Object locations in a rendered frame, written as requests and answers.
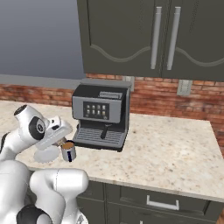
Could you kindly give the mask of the dark grey drawer front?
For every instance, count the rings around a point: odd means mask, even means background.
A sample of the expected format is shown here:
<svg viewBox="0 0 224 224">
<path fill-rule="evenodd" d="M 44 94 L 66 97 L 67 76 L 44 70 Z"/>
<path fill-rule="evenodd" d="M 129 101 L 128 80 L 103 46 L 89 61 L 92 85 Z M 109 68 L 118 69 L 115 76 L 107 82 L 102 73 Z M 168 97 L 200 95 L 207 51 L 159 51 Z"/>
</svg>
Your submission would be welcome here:
<svg viewBox="0 0 224 224">
<path fill-rule="evenodd" d="M 81 196 L 93 200 L 104 200 L 103 183 L 90 180 L 87 190 Z"/>
<path fill-rule="evenodd" d="M 208 221 L 215 223 L 220 216 L 224 203 L 208 199 L 195 199 L 164 192 L 155 192 L 134 187 L 106 184 L 107 200 L 109 203 L 124 207 L 132 207 L 145 212 L 161 212 L 162 214 L 178 215 L 197 221 Z M 146 205 L 146 196 L 156 202 L 174 205 L 179 201 L 179 211 L 158 208 Z"/>
</svg>

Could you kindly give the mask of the white mug of coffee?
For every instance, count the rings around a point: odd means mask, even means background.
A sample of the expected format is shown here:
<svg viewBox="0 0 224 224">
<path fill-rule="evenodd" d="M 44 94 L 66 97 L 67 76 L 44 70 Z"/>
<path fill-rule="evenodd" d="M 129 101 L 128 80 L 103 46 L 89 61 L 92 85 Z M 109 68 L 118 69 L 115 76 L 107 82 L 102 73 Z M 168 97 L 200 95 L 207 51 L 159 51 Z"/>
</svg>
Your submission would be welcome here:
<svg viewBox="0 0 224 224">
<path fill-rule="evenodd" d="M 62 157 L 67 162 L 73 162 L 76 158 L 76 150 L 74 142 L 67 140 L 61 146 Z"/>
</svg>

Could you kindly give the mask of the grey wall socket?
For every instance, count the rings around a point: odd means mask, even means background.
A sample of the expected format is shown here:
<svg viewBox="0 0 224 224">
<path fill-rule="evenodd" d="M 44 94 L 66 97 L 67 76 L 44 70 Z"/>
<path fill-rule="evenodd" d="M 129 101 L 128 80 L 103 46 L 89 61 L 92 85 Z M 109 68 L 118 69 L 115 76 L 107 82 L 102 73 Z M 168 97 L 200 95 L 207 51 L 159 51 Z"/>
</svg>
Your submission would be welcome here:
<svg viewBox="0 0 224 224">
<path fill-rule="evenodd" d="M 133 92 L 134 87 L 135 87 L 135 77 L 134 76 L 123 76 L 122 80 L 126 81 L 130 84 L 130 91 Z"/>
<path fill-rule="evenodd" d="M 191 80 L 179 80 L 177 95 L 188 96 L 191 93 L 192 83 Z"/>
</svg>

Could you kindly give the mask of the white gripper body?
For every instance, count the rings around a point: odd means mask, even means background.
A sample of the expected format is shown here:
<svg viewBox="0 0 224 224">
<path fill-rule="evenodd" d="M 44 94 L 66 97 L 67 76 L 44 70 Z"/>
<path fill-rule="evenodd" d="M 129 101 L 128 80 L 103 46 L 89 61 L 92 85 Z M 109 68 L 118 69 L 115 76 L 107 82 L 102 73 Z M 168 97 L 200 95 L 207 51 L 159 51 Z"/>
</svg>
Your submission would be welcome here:
<svg viewBox="0 0 224 224">
<path fill-rule="evenodd" d="M 50 123 L 45 131 L 44 138 L 35 144 L 38 150 L 43 151 L 47 147 L 57 143 L 73 131 L 68 122 Z"/>
</svg>

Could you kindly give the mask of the grey coffee machine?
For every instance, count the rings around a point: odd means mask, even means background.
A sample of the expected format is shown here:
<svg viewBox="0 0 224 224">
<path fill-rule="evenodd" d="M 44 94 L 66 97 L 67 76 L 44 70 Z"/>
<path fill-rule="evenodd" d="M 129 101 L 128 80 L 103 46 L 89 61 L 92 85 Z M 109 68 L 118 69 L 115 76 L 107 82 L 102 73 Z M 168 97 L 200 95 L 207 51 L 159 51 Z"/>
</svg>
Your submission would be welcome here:
<svg viewBox="0 0 224 224">
<path fill-rule="evenodd" d="M 121 152 L 129 131 L 130 84 L 83 79 L 72 96 L 76 146 Z"/>
</svg>

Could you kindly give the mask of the white saucer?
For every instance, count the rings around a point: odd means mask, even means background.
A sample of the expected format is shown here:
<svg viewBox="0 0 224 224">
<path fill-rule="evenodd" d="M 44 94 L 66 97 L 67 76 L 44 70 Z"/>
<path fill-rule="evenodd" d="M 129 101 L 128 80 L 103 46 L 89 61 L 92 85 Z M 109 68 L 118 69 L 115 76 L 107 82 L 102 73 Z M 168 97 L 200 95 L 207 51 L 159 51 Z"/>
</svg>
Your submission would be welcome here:
<svg viewBox="0 0 224 224">
<path fill-rule="evenodd" d="M 37 150 L 34 153 L 34 160 L 38 163 L 49 163 L 55 160 L 60 154 L 57 146 L 51 145 L 44 150 Z"/>
</svg>

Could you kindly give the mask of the dark grey cupboard door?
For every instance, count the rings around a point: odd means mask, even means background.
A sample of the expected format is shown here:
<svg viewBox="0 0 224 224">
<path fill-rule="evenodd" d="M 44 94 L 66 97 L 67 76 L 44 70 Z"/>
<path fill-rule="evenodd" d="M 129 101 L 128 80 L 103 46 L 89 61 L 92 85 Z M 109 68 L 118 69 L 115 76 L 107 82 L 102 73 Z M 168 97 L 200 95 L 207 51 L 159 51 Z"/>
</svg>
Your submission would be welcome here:
<svg viewBox="0 0 224 224">
<path fill-rule="evenodd" d="M 172 68 L 167 70 L 175 6 L 181 7 Z M 164 78 L 224 81 L 224 0 L 170 0 Z"/>
<path fill-rule="evenodd" d="M 77 0 L 84 72 L 158 77 L 168 0 Z M 156 7 L 162 6 L 151 69 Z"/>
</svg>

